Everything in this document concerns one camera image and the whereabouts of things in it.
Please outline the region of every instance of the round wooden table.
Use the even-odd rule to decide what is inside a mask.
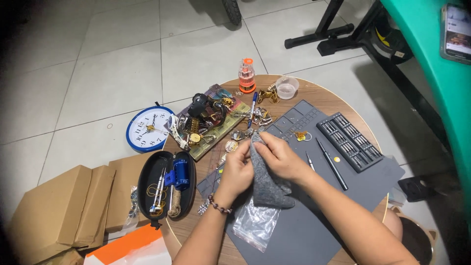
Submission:
[[[274,84],[276,80],[280,77],[280,75],[255,76],[255,83],[257,85],[257,89],[255,91],[259,91],[260,89],[266,91],[268,86]],[[341,112],[376,148],[381,150],[371,130],[366,125],[365,121],[345,101],[343,101],[337,95],[321,86],[318,86],[302,79],[298,79],[298,81],[299,89],[297,94],[292,99],[281,100],[277,104],[271,104],[269,102],[269,99],[264,99],[261,104],[257,104],[256,106],[264,107],[268,111],[270,111],[272,115],[280,117],[283,113],[287,112],[290,108],[296,105],[296,103],[298,103],[301,99],[304,99],[310,104],[316,106],[319,110],[321,110],[328,116],[336,112]],[[230,93],[233,93],[236,90],[239,91],[239,80],[234,79],[225,82],[224,84],[221,84],[221,86]],[[251,106],[253,93],[244,94],[239,98],[245,104]],[[240,123],[237,128],[241,130],[246,129],[247,124]],[[197,183],[203,180],[208,175],[208,173],[212,172],[217,166],[219,158],[224,155],[224,145],[228,140],[230,140],[229,134],[226,135],[224,139],[219,141],[218,144],[216,144],[209,152],[207,152],[198,162],[196,162]],[[175,140],[171,137],[167,139],[167,142],[164,146],[164,150],[169,151],[171,153],[181,151]],[[193,230],[194,226],[198,222],[200,216],[197,213],[197,209],[205,200],[206,198],[201,198],[200,193],[196,191],[195,202],[193,203],[193,207],[185,218],[175,222],[171,221],[170,219],[167,219],[169,227],[171,228],[173,234],[175,234],[176,238],[181,244],[185,242],[185,240]],[[373,211],[374,216],[381,221],[384,219],[386,213],[387,201],[387,197],[385,197]],[[224,233],[222,249],[219,256],[219,264],[247,264],[226,233]],[[344,249],[341,249],[328,264],[345,265],[355,264],[355,262],[351,259],[351,257]]]

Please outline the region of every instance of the blue wall clock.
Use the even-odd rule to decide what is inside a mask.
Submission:
[[[164,124],[173,114],[169,108],[155,106],[139,112],[129,122],[126,130],[128,144],[137,152],[160,150],[165,144],[169,131]]]

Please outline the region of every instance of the phone screen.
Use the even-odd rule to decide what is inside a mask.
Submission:
[[[447,7],[446,53],[471,59],[471,16],[451,5]]]

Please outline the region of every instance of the beaded bracelet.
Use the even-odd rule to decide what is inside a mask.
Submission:
[[[219,210],[222,214],[227,214],[228,215],[228,214],[232,213],[232,207],[230,209],[224,209],[223,207],[219,207],[217,203],[214,203],[214,199],[213,199],[212,195],[208,196],[208,200],[209,200],[209,203],[212,204],[214,209]]]

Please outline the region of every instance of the polishing cloth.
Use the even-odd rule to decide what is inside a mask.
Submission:
[[[293,208],[294,199],[288,196],[291,194],[291,183],[271,171],[261,155],[255,150],[254,142],[266,144],[258,132],[252,135],[250,158],[255,174],[253,178],[253,205],[279,209]]]

